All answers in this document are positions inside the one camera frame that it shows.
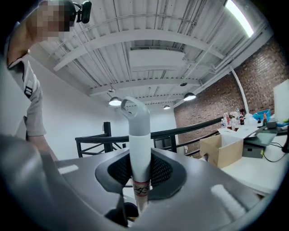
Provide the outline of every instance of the blue container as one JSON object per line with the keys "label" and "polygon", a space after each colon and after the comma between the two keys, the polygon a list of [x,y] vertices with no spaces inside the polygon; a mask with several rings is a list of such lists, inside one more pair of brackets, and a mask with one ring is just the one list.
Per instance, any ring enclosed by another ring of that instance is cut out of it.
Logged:
{"label": "blue container", "polygon": [[253,115],[253,117],[254,117],[254,119],[256,119],[256,120],[259,120],[259,118],[260,118],[260,120],[263,120],[263,119],[264,119],[264,113],[266,113],[267,122],[269,122],[269,121],[270,121],[270,116],[271,116],[271,114],[270,114],[270,109],[265,110],[265,111],[256,112],[256,113]]}

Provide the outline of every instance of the person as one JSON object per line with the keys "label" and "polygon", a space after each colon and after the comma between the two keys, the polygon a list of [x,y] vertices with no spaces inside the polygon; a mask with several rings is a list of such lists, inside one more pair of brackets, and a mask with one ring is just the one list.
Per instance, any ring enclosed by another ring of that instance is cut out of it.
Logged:
{"label": "person", "polygon": [[21,23],[17,23],[5,44],[4,58],[14,80],[31,104],[16,136],[26,139],[39,151],[47,151],[53,160],[56,155],[48,145],[42,120],[42,90],[28,61],[29,48],[74,25],[76,10],[70,0],[43,0]]}

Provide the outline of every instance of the brick wall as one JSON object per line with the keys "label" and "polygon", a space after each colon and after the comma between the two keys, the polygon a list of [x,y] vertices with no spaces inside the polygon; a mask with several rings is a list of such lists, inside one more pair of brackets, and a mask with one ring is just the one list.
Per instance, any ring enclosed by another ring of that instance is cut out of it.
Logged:
{"label": "brick wall", "polygon": [[[289,78],[289,66],[275,38],[271,38],[235,71],[244,89],[250,113],[270,108],[273,114],[273,87]],[[176,107],[174,113],[177,127],[184,127],[220,117],[236,108],[244,108],[244,104],[236,80],[229,74],[198,94],[195,100]],[[178,136],[179,143],[207,135],[219,127],[220,124],[215,124],[181,134]],[[188,148],[188,152],[199,149],[199,142]],[[200,155],[195,154],[194,157],[200,158]]]}

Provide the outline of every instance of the black mesh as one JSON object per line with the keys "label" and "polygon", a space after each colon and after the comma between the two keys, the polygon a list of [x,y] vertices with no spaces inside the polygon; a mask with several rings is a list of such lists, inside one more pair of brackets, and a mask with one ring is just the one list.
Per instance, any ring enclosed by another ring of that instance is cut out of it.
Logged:
{"label": "black mesh", "polygon": [[130,156],[126,155],[108,167],[109,175],[117,180],[120,184],[126,185],[131,177]]}
{"label": "black mesh", "polygon": [[171,178],[172,175],[172,166],[166,161],[156,157],[152,154],[151,158],[151,185],[153,187],[162,184]]}

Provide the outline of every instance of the handle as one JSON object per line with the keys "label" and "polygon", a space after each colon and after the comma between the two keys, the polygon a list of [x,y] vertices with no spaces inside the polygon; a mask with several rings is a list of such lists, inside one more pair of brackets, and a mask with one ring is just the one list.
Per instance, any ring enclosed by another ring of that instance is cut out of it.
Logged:
{"label": "handle", "polygon": [[[127,102],[132,102],[136,105],[136,113],[130,114],[125,106]],[[121,112],[128,119],[129,134],[134,136],[144,136],[150,134],[149,110],[141,101],[127,96],[121,102]]]}

